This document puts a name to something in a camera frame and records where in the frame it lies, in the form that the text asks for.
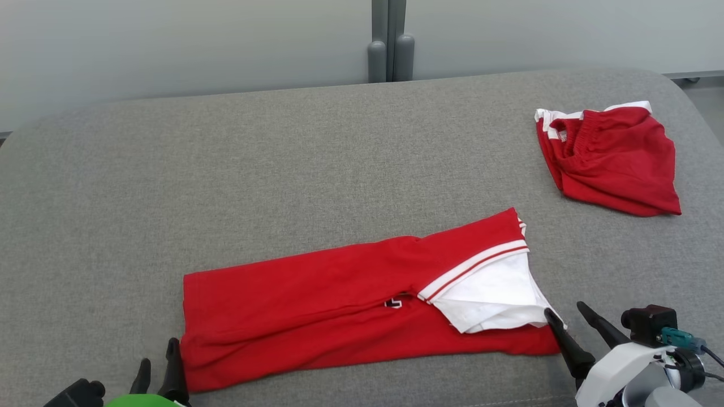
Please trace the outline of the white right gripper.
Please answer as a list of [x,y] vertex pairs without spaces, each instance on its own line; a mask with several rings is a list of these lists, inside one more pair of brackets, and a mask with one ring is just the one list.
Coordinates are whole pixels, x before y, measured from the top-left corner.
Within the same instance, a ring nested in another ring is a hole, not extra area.
[[668,352],[675,350],[675,347],[671,345],[650,348],[631,343],[628,336],[584,302],[577,302],[576,307],[587,324],[597,330],[607,346],[612,349],[596,363],[592,353],[582,349],[569,335],[556,312],[551,308],[545,309],[546,321],[558,343],[559,351],[561,351],[569,373],[574,381],[583,382],[576,393],[578,406],[607,404],[650,363],[654,362],[655,356],[666,356]]

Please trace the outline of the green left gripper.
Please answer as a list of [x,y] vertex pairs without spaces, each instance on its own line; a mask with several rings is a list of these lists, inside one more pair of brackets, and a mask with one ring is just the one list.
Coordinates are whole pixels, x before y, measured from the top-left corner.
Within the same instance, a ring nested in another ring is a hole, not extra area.
[[148,358],[141,360],[130,394],[116,397],[107,407],[176,407],[190,405],[189,390],[184,373],[183,358],[179,339],[172,337],[166,344],[165,376],[158,394],[147,394],[152,378],[152,363]]

